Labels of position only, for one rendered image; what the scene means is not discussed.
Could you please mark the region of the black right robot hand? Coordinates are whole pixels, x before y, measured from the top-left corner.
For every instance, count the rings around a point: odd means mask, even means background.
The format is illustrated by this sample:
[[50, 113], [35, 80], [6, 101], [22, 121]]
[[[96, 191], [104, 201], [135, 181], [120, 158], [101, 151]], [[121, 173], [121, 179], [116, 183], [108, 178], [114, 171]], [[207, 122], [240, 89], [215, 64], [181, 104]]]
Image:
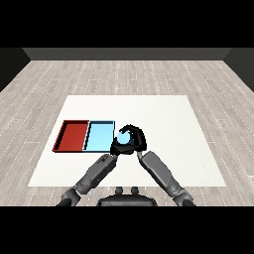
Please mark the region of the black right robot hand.
[[144, 132], [134, 125], [128, 124], [120, 129], [120, 132], [124, 134], [128, 132], [133, 140], [134, 150], [137, 152], [142, 152], [147, 150], [147, 142], [144, 135]]

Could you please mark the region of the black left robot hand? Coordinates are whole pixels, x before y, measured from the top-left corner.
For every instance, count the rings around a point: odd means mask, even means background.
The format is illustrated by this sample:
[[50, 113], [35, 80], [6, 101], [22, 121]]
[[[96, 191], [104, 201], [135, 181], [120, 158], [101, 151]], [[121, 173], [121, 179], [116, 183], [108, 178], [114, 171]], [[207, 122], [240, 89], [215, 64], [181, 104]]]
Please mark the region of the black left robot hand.
[[110, 147], [110, 154], [114, 156], [132, 155], [134, 153], [134, 146], [131, 144], [120, 144], [114, 140]]

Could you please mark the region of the small blue can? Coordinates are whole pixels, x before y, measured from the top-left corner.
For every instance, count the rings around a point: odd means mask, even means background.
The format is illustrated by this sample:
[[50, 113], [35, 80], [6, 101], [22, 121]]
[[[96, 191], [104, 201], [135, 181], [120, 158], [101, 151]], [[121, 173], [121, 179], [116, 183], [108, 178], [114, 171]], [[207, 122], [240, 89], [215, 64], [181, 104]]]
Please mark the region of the small blue can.
[[117, 135], [117, 142], [121, 145], [128, 144], [130, 139], [131, 139], [131, 136], [128, 132], [125, 132], [125, 133], [119, 132]]

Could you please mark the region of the light blue shallow open box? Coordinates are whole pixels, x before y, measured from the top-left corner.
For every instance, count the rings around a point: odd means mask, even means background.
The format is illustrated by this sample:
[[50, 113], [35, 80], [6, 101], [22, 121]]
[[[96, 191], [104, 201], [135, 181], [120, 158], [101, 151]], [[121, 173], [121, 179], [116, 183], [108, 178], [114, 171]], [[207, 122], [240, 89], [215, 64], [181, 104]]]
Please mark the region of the light blue shallow open box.
[[82, 151], [84, 153], [109, 152], [114, 139], [113, 120], [91, 120], [85, 134]]

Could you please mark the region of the red shallow open box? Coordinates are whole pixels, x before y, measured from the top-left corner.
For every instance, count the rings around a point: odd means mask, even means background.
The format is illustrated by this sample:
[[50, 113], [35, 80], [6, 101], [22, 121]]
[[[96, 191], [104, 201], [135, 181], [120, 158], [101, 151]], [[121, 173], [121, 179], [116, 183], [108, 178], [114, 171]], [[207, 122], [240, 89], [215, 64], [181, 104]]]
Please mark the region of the red shallow open box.
[[88, 120], [65, 120], [53, 146], [55, 153], [82, 153]]

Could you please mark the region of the dark grey robot body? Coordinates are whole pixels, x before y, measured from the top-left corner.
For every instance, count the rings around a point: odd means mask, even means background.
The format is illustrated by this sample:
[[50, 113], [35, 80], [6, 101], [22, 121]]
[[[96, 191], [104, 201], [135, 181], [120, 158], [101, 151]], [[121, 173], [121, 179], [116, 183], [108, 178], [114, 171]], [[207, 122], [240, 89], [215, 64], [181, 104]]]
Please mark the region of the dark grey robot body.
[[115, 194], [101, 198], [97, 206], [157, 206], [153, 198], [139, 194], [137, 187], [131, 188], [130, 194], [124, 194], [122, 187], [115, 189]]

